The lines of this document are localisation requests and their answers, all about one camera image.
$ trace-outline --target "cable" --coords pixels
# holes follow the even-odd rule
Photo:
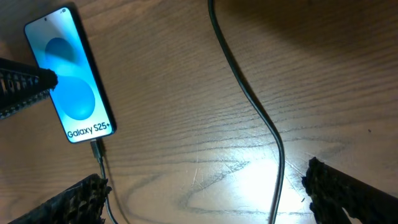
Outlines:
[[[236,80],[239,83],[239,86],[241,87],[244,95],[249,100],[249,102],[252,104],[254,109],[257,111],[257,113],[259,114],[261,119],[267,125],[269,131],[275,138],[276,144],[278,145],[278,150],[279,150],[278,178],[277,178],[277,182],[275,185],[274,196],[273,196],[272,203],[271,203],[271,214],[270,214],[270,219],[269,219],[269,223],[273,224],[273,223],[275,223],[276,215],[278,212],[279,200],[280,200],[280,195],[282,193],[282,185],[283,185],[283,181],[284,181],[284,172],[285,172],[285,150],[284,150],[282,138],[280,137],[280,134],[279,134],[277,128],[275,127],[271,118],[265,111],[264,107],[262,107],[261,102],[258,100],[256,94],[253,92],[252,88],[250,87],[250,84],[244,77],[243,72],[241,71],[231,50],[229,49],[227,42],[225,41],[224,35],[220,29],[220,25],[218,25],[216,13],[214,10],[214,0],[208,0],[208,8],[209,8],[210,20],[211,20],[211,24],[213,25],[214,32],[216,33],[218,42],[220,43],[221,48],[223,49],[225,57],[229,63],[229,66],[232,69],[232,72],[234,73]]]
[[[104,143],[102,139],[94,139],[90,142],[91,149],[93,150],[94,157],[97,159],[99,163],[99,168],[101,169],[101,176],[103,179],[106,179],[105,167],[103,161],[104,154]],[[108,212],[109,218],[111,219],[113,224],[118,224],[116,219],[113,217],[111,206],[109,205],[109,198],[106,196],[105,200],[106,211]]]

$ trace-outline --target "phone screen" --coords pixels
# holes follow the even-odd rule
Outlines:
[[[70,10],[63,7],[27,24],[25,34],[38,66],[58,75],[50,95],[68,140],[112,134],[113,125]]]

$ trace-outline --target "wood grain pattern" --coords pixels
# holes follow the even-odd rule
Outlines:
[[[3,0],[0,57],[34,64],[26,22],[63,1]],[[275,142],[236,84],[206,1],[78,1],[118,131],[105,139],[120,223],[264,223]],[[220,26],[286,147],[278,223],[313,223],[317,156],[398,197],[398,2],[216,0]],[[0,222],[99,167],[50,100],[0,121]]]

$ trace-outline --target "smartphone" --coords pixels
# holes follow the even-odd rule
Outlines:
[[[37,65],[58,76],[50,96],[67,139],[113,134],[116,123],[77,10],[61,7],[26,24],[24,32]]]

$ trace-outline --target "phone bezel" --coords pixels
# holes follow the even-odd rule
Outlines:
[[[39,17],[37,19],[34,19],[33,21],[30,21],[27,24],[25,24],[25,26],[24,26],[24,35],[25,35],[25,38],[27,39],[30,51],[32,52],[32,54],[34,56],[33,48],[31,46],[31,44],[30,44],[30,42],[29,42],[29,40],[27,38],[26,32],[25,32],[26,26],[28,26],[29,24],[31,24],[31,23],[39,20],[39,19],[43,19],[43,18],[47,17],[49,14],[54,13],[54,12],[60,10],[60,9],[63,9],[63,8],[69,9],[70,14],[72,15],[73,23],[75,24],[76,30],[78,32],[78,35],[79,35],[79,38],[80,38],[80,42],[81,42],[81,44],[83,46],[83,50],[86,53],[88,64],[89,64],[89,66],[91,68],[91,72],[93,74],[95,83],[96,83],[96,85],[98,87],[99,95],[101,96],[102,102],[103,102],[104,107],[105,107],[106,114],[108,115],[109,122],[110,122],[110,125],[112,127],[112,132],[109,133],[109,134],[105,134],[103,136],[98,136],[98,137],[95,137],[95,138],[89,138],[89,139],[85,139],[85,140],[81,140],[81,141],[77,141],[77,142],[72,142],[69,139],[68,134],[67,134],[67,132],[65,130],[65,127],[64,127],[64,125],[62,123],[62,120],[61,120],[61,118],[60,118],[60,116],[58,114],[58,111],[57,111],[57,109],[54,106],[55,111],[57,112],[58,119],[61,122],[62,129],[63,129],[63,132],[65,133],[65,136],[66,136],[67,140],[70,143],[72,143],[72,144],[76,144],[76,143],[80,143],[80,142],[85,142],[85,141],[90,141],[90,140],[93,140],[93,139],[98,139],[98,138],[103,138],[103,137],[106,137],[106,136],[110,136],[110,135],[112,135],[112,134],[114,134],[116,132],[117,126],[116,126],[115,118],[113,116],[112,109],[111,109],[109,101],[108,101],[108,97],[106,97],[106,92],[105,92],[105,89],[104,89],[104,86],[103,86],[103,82],[101,81],[100,73],[98,72],[98,68],[96,66],[94,55],[93,55],[93,53],[91,51],[90,44],[88,42],[86,32],[84,30],[83,24],[81,23],[81,19],[80,19],[80,15],[78,13],[77,7],[74,4],[70,3],[70,4],[66,4],[66,5],[64,5],[62,7],[58,7],[57,9],[52,10],[49,13],[46,13],[46,15],[41,16],[41,17]]]

